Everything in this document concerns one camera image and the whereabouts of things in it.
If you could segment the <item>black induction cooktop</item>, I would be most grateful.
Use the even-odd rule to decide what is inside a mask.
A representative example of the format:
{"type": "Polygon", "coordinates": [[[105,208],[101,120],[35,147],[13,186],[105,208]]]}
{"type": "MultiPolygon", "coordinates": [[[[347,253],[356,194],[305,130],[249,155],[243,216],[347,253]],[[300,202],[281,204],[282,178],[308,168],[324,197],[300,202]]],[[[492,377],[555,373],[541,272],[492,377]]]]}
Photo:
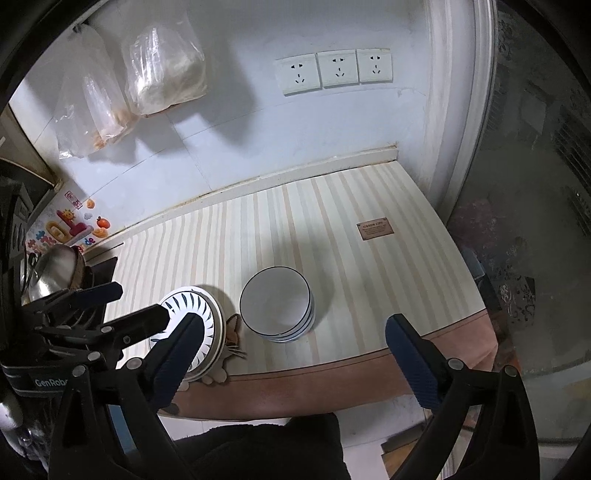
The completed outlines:
{"type": "Polygon", "coordinates": [[[89,289],[112,281],[117,258],[113,257],[83,269],[81,289],[89,289]]]}

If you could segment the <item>white wall socket right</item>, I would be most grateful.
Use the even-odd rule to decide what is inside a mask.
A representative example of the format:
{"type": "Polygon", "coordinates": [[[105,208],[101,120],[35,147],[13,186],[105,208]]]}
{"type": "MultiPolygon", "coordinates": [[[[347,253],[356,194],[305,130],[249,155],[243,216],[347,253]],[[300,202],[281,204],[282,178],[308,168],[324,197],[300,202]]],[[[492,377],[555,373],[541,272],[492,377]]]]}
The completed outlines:
{"type": "Polygon", "coordinates": [[[390,83],[393,81],[393,60],[388,48],[356,50],[361,84],[390,83]]]}

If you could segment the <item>clear plastic bag orange contents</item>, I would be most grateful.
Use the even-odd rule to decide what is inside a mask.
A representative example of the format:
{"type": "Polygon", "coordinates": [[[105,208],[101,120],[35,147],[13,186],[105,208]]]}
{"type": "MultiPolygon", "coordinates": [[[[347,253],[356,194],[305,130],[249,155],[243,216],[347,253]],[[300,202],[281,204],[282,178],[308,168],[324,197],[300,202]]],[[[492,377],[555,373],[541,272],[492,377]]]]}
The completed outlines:
{"type": "Polygon", "coordinates": [[[100,35],[82,24],[69,37],[54,129],[60,159],[83,158],[128,135],[137,122],[100,35]]]}

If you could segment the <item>white wall socket left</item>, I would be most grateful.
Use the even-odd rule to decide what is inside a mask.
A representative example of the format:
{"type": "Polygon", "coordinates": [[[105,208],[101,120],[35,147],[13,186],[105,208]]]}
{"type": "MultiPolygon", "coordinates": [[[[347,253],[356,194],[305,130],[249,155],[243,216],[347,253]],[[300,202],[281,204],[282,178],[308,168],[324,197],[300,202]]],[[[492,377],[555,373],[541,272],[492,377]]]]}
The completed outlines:
{"type": "Polygon", "coordinates": [[[315,54],[304,54],[274,61],[276,80],[284,96],[322,88],[315,54]]]}

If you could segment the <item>colourful wall sticker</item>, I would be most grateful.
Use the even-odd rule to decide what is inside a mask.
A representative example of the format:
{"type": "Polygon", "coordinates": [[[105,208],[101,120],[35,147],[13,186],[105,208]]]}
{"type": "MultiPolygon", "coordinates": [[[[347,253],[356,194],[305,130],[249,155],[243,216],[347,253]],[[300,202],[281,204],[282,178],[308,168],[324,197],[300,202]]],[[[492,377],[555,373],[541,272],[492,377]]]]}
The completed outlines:
{"type": "Polygon", "coordinates": [[[25,238],[27,253],[41,255],[51,247],[75,247],[80,253],[109,237],[110,218],[91,197],[66,187],[42,210],[25,238]]]}

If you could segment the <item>white plate blue stripes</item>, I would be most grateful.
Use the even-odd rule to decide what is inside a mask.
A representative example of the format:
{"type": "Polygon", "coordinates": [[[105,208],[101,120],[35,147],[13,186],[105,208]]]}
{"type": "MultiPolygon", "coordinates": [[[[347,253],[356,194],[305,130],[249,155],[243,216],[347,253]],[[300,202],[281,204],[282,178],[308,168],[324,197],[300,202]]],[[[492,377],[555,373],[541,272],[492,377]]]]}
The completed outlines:
{"type": "Polygon", "coordinates": [[[188,345],[194,356],[183,380],[188,383],[200,380],[221,360],[226,335],[221,305],[207,290],[192,285],[170,291],[159,305],[167,311],[169,321],[163,331],[149,338],[149,349],[167,340],[182,320],[191,320],[192,326],[184,333],[193,335],[188,345]]]}

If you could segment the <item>plastic bag white contents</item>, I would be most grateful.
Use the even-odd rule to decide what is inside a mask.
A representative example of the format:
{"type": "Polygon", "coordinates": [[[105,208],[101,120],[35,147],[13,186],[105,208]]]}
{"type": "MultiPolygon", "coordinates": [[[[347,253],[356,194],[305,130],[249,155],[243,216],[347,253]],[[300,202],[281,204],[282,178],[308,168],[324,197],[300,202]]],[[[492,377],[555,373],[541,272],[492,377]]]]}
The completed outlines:
{"type": "Polygon", "coordinates": [[[143,117],[197,100],[207,92],[206,60],[187,20],[150,22],[121,45],[126,96],[143,117]]]}

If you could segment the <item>brown label sticker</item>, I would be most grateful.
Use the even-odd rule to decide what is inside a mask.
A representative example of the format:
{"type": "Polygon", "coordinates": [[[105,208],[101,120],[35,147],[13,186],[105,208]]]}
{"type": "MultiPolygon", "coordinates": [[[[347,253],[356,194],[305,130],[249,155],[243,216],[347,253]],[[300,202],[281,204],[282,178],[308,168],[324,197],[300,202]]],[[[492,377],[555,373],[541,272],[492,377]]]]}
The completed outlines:
{"type": "Polygon", "coordinates": [[[376,238],[393,235],[394,229],[388,218],[377,218],[364,221],[356,225],[363,241],[369,241],[376,238]]]}

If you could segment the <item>white wall socket middle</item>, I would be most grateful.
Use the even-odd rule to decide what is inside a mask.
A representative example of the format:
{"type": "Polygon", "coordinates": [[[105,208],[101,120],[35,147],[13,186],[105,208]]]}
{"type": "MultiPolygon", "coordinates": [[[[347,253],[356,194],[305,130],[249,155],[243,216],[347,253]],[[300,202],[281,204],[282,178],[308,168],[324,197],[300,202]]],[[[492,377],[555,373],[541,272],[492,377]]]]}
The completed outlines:
{"type": "Polygon", "coordinates": [[[318,52],[317,59],[322,87],[356,85],[360,82],[355,49],[318,52]]]}

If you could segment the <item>stainless steel wok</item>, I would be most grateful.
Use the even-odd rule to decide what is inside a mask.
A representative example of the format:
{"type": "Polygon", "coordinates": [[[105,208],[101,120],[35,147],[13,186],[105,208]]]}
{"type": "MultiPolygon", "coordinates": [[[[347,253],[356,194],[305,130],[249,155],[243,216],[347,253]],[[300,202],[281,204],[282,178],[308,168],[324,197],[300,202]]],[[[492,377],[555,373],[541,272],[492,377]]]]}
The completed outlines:
{"type": "Polygon", "coordinates": [[[35,263],[21,304],[27,305],[62,290],[75,290],[82,284],[85,260],[77,247],[54,245],[35,263]]]}

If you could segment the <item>white bowls blue rim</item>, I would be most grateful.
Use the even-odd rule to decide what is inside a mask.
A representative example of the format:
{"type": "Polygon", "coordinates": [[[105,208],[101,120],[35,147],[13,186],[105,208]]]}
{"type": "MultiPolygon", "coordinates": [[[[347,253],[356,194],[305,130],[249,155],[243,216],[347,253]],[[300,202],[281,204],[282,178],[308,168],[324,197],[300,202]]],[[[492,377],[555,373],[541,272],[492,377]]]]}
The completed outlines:
{"type": "Polygon", "coordinates": [[[315,323],[315,297],[300,272],[273,266],[256,273],[242,289],[239,313],[245,326],[276,343],[300,338],[315,323]]]}

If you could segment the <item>white wall socket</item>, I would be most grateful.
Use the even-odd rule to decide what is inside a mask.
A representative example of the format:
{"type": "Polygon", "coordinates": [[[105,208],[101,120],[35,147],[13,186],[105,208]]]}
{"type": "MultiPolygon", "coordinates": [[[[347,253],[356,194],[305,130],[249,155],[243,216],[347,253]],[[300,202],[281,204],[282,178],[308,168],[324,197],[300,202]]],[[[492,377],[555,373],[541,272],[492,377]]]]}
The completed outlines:
{"type": "Polygon", "coordinates": [[[356,50],[361,84],[390,83],[393,81],[393,60],[388,48],[356,50]]]}
{"type": "Polygon", "coordinates": [[[322,87],[356,85],[360,82],[355,49],[318,52],[317,59],[322,87]]]}
{"type": "Polygon", "coordinates": [[[276,80],[284,96],[322,88],[315,54],[304,54],[274,61],[276,80]]]}

